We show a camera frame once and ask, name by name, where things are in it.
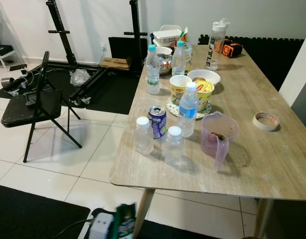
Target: white bottle cap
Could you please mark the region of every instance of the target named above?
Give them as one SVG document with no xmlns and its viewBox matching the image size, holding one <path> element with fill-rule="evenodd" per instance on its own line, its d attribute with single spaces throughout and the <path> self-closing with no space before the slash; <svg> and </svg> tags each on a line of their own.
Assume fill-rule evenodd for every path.
<svg viewBox="0 0 306 239">
<path fill-rule="evenodd" d="M 213 22 L 213 31 L 223 32 L 228 28 L 229 22 L 226 18 L 222 18 L 220 22 Z"/>
<path fill-rule="evenodd" d="M 148 117 L 142 116 L 137 118 L 138 128 L 148 128 L 150 126 L 150 121 Z"/>
<path fill-rule="evenodd" d="M 170 128 L 168 128 L 167 136 L 169 136 L 170 138 L 181 138 L 182 130 L 180 127 L 171 126 Z"/>
<path fill-rule="evenodd" d="M 197 84 L 195 82 L 186 83 L 186 91 L 188 92 L 196 91 L 196 88 L 197 88 Z"/>
</svg>

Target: pink plastic jug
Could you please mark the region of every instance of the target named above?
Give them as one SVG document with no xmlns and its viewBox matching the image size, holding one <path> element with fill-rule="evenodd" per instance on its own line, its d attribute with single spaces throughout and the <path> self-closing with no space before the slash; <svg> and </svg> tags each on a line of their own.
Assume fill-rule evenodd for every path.
<svg viewBox="0 0 306 239">
<path fill-rule="evenodd" d="M 224 163 L 228 153 L 229 142 L 237 136 L 238 132 L 239 126 L 237 122 L 221 112 L 216 111 L 204 116 L 202 120 L 201 146 L 207 155 L 215 158 L 214 169 L 216 171 Z"/>
</svg>

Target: chair seat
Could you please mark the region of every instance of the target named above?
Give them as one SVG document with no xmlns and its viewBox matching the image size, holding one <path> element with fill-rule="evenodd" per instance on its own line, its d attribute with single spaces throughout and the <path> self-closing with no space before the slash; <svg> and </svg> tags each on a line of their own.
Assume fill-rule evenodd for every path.
<svg viewBox="0 0 306 239">
<path fill-rule="evenodd" d="M 24 95 L 15 96 L 10 99 L 1 119 L 5 127 L 16 127 L 32 123 L 34 107 L 28 108 Z M 41 107 L 44 108 L 51 118 L 55 119 L 61 115 L 61 91 L 43 91 L 40 95 Z M 36 118 L 36 122 L 49 120 L 45 114 Z"/>
</svg>

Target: blue bottle cap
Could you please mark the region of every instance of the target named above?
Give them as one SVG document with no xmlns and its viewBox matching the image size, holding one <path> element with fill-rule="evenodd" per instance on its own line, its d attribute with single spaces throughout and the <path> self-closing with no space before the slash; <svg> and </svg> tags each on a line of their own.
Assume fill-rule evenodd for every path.
<svg viewBox="0 0 306 239">
<path fill-rule="evenodd" d="M 156 47 L 155 45 L 149 45 L 149 51 L 155 51 Z"/>
<path fill-rule="evenodd" d="M 183 41 L 178 41 L 176 45 L 177 46 L 184 46 L 184 42 Z"/>
</svg>

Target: plastic water bottle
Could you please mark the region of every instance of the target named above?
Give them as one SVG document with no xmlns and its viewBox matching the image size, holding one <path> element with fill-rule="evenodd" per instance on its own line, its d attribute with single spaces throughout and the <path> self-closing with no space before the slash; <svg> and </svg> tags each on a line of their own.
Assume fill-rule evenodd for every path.
<svg viewBox="0 0 306 239">
<path fill-rule="evenodd" d="M 171 126 L 167 131 L 165 143 L 165 162 L 170 165 L 177 165 L 182 160 L 182 130 L 180 127 Z"/>
<path fill-rule="evenodd" d="M 186 52 L 184 42 L 178 41 L 172 58 L 172 76 L 184 75 L 186 68 Z"/>
<path fill-rule="evenodd" d="M 149 118 L 138 117 L 137 128 L 135 129 L 135 143 L 137 151 L 143 155 L 148 155 L 154 148 L 153 128 Z"/>
<path fill-rule="evenodd" d="M 206 69 L 216 71 L 219 65 L 219 58 L 222 54 L 226 29 L 229 22 L 222 18 L 220 22 L 213 23 L 213 29 L 208 42 L 208 51 L 206 55 Z"/>
<path fill-rule="evenodd" d="M 159 93 L 159 69 L 160 62 L 155 50 L 155 45 L 149 45 L 149 52 L 145 61 L 148 74 L 148 93 L 156 95 Z"/>
<path fill-rule="evenodd" d="M 178 126 L 182 129 L 183 137 L 190 137 L 194 132 L 195 119 L 198 107 L 197 84 L 188 82 L 186 91 L 179 101 Z"/>
</svg>

